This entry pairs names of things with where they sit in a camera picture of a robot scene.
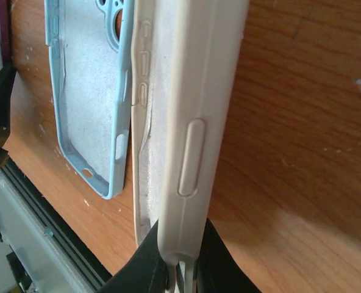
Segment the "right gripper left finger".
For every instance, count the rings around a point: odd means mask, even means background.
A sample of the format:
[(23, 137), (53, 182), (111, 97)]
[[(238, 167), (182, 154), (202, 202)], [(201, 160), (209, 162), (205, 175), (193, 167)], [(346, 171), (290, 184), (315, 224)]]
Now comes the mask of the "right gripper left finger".
[(100, 292), (165, 292), (167, 268), (157, 245), (157, 226), (155, 223), (131, 259)]

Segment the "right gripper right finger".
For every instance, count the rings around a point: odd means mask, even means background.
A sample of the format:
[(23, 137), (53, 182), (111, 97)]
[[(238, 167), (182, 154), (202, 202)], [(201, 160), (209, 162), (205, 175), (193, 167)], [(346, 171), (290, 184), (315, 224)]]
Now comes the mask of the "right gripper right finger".
[(198, 292), (260, 292), (235, 262), (210, 220), (206, 220), (197, 263), (196, 284)]

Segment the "phone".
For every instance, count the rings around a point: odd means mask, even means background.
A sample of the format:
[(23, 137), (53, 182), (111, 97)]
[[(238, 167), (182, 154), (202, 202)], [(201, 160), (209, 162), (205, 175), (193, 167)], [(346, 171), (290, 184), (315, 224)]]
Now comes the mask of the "phone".
[(248, 1), (136, 1), (132, 36), (135, 238), (160, 292), (196, 292), (196, 265)]
[(124, 187), (130, 126), (133, 1), (45, 1), (59, 148), (102, 198)]

